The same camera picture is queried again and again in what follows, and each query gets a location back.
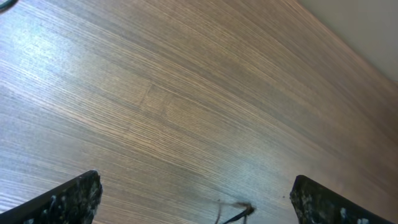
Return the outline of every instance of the wooden surface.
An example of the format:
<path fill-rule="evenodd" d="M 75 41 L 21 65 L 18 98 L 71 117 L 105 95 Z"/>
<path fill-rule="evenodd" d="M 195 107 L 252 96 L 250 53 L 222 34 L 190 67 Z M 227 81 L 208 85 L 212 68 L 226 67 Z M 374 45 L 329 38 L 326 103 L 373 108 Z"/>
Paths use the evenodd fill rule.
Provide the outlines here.
<path fill-rule="evenodd" d="M 304 174 L 398 222 L 398 87 L 296 1 L 21 0 L 0 76 L 2 212 L 98 169 L 95 223 L 296 223 Z"/>

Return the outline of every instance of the brown wood grain surface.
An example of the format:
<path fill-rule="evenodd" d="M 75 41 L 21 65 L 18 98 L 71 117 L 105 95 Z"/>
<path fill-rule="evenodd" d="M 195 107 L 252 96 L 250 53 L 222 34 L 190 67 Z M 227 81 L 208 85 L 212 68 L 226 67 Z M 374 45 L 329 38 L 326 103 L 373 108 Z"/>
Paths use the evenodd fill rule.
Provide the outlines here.
<path fill-rule="evenodd" d="M 0 89 L 0 212 L 97 169 L 95 223 L 297 223 L 304 174 L 398 222 L 398 86 L 296 1 L 19 1 Z"/>

